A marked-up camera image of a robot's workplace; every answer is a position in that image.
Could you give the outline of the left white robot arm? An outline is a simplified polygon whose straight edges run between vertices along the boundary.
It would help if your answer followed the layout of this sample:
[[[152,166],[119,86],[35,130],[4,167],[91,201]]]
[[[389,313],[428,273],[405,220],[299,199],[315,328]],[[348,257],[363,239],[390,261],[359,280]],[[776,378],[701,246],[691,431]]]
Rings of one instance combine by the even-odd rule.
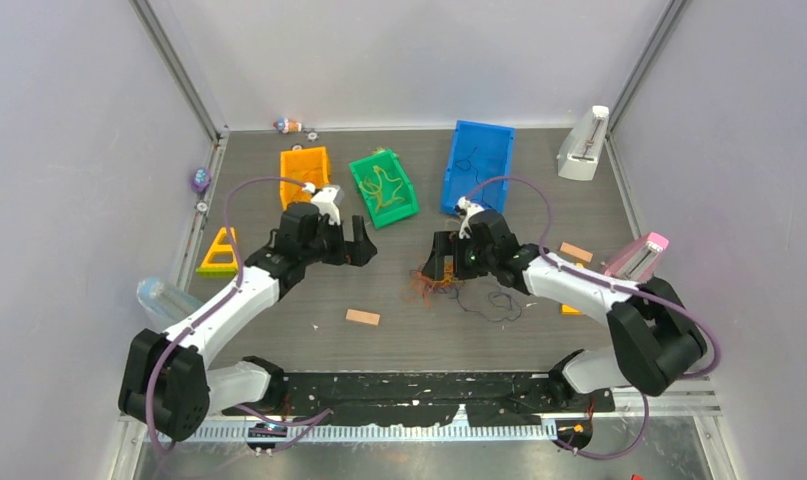
[[[212,369],[219,352],[251,320],[276,305],[315,263],[362,267],[376,255],[363,216],[353,237],[340,220],[312,203],[291,204],[267,244],[252,253],[218,294],[162,332],[141,330],[131,341],[118,408],[156,433],[181,442],[205,417],[252,405],[277,412],[286,398],[285,373],[258,356]]]

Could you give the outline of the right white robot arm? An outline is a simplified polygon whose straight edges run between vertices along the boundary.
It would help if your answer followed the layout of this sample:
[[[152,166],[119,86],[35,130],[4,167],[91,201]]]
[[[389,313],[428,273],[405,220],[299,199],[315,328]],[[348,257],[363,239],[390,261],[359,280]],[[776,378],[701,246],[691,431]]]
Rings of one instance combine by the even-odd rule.
[[[612,387],[659,396],[709,351],[668,282],[636,283],[578,268],[544,247],[520,243],[491,209],[467,216],[457,232],[435,233],[421,272],[440,280],[447,264],[459,280],[492,276],[524,295],[571,306],[607,329],[610,346],[580,349],[549,371],[551,400],[563,410]]]

